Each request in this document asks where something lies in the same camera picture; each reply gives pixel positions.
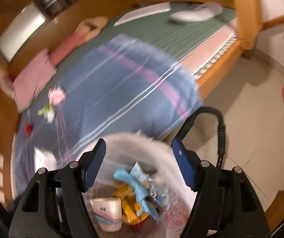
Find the white paper cup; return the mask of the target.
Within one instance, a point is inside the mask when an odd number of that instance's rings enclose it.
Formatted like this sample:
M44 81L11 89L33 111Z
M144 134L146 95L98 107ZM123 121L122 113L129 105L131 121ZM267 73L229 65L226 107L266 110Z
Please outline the white paper cup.
M121 199L117 197L90 200L97 222L104 232L117 232L122 227Z

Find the white small carton box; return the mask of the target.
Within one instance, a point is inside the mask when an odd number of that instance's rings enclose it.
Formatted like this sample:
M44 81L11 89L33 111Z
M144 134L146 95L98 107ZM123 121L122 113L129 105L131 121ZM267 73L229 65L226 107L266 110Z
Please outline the white small carton box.
M57 161L53 153L43 149L34 148L34 168L38 171L40 168L46 168L48 171L57 169Z

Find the white mesh trash basket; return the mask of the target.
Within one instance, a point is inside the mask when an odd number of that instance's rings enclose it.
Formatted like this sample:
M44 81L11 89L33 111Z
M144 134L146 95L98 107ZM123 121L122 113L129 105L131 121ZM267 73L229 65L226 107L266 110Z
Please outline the white mesh trash basket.
M152 217L148 217L141 230L134 233L126 225L117 232L107 233L100 228L89 200L98 197L110 197L122 183L113 178L116 169L124 168L130 171L138 162L145 173L155 176L165 183L173 193L183 192L186 186L173 151L169 145L161 141L151 140L145 136L118 133L103 138L106 142L106 154L93 187L83 195L85 207L89 213L94 228L99 237L151 237L152 231L159 224Z

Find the light blue paper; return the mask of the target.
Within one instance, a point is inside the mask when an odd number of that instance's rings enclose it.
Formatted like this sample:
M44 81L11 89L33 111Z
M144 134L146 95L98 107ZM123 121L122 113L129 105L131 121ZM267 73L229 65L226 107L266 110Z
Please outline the light blue paper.
M113 174L113 178L128 184L135 192L137 203L141 209L150 215L155 221L159 221L160 217L154 206L147 200L149 191L144 188L133 176L131 176L124 168L117 169Z

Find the yellow snack bag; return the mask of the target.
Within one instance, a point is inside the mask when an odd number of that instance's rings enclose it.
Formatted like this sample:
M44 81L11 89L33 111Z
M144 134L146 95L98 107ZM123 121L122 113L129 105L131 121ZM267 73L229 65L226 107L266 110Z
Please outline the yellow snack bag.
M122 221L129 226L138 225L149 216L136 201L134 190L127 184L123 184L113 194L121 200Z

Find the green wrapper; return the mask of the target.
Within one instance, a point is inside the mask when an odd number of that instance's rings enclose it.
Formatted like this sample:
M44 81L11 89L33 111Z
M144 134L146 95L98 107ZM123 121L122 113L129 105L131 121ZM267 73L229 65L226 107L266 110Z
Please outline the green wrapper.
M43 108L38 110L38 115L47 115L51 111L54 111L54 106L47 103Z

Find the red wrapper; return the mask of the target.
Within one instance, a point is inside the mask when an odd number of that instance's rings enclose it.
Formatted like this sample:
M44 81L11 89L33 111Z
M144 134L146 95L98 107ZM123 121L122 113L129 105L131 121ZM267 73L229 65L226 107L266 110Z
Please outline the red wrapper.
M33 124L27 123L25 126L25 132L26 132L27 137L31 136L32 130L33 130Z

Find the pink white plastic bag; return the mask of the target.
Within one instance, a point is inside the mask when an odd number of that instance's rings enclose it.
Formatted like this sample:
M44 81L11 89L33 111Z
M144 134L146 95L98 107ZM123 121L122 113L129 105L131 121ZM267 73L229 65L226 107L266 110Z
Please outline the pink white plastic bag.
M48 100L51 106L56 106L66 99L66 93L60 87L52 88L48 93Z

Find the light blue plastic bag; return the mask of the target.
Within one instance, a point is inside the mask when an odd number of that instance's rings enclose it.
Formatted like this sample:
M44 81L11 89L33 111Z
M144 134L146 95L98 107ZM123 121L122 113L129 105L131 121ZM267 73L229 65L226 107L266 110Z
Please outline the light blue plastic bag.
M169 210L171 192L165 183L161 182L155 176L145 173L138 162L135 162L130 171L130 175L139 181L148 191L150 198L161 208Z

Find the white tissue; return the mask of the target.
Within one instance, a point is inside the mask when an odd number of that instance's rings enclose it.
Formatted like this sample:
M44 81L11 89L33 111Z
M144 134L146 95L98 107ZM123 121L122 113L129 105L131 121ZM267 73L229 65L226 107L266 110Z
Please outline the white tissue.
M46 119L47 119L47 123L51 124L54 121L54 119L55 119L55 111L54 110L49 110L46 113Z

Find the pink pillow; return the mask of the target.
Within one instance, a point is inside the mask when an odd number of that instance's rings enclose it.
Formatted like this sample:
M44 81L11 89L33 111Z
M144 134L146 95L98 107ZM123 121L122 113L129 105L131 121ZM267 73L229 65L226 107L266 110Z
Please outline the pink pillow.
M18 112L29 108L55 73L56 68L50 62L48 50L41 50L14 80L14 101Z

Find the green bed mat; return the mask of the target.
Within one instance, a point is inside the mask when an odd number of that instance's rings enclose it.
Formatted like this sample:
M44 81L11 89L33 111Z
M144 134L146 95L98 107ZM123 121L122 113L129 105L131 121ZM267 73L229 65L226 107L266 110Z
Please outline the green bed mat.
M235 19L230 8L201 23L178 24L169 19L174 12L195 8L195 3L171 3L168 12L119 26L109 22L59 64L57 74L31 106L45 105L49 89L55 86L67 93L68 105L125 105L147 93L154 101L195 104L195 86L182 60Z

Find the white handheld appliance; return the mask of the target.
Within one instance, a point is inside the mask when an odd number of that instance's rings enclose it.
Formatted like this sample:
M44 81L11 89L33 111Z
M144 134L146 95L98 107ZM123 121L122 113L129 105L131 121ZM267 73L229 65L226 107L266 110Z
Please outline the white handheld appliance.
M216 18L224 12L224 7L216 2L206 2L193 10L174 12L169 16L172 22L178 24L201 23Z

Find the frosted glass window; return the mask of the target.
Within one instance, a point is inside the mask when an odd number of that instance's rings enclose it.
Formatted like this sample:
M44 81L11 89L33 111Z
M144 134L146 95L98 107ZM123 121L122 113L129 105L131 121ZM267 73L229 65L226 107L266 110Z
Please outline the frosted glass window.
M0 53L10 62L28 38L46 22L45 15L30 3L16 16L0 36Z

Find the wooden bed frame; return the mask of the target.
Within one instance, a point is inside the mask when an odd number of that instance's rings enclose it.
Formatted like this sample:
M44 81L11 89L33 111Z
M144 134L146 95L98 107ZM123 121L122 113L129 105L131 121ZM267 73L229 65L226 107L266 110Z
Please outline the wooden bed frame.
M73 5L55 18L48 18L33 3L33 0L0 0L0 36L30 8L35 11L30 16L32 25L30 36L23 43L10 62L10 74L17 75L21 69L42 49L54 49L85 18L94 16L116 17L136 5L166 1L217 2L236 11L236 18L220 29L211 39L212 43L223 34L234 33L237 40L206 74L199 79L200 93L206 97L222 80L243 51L253 48L257 34L262 28L260 0L74 0ZM0 89L0 201L5 204L12 198L10 157L13 135L15 133L18 113L14 104Z

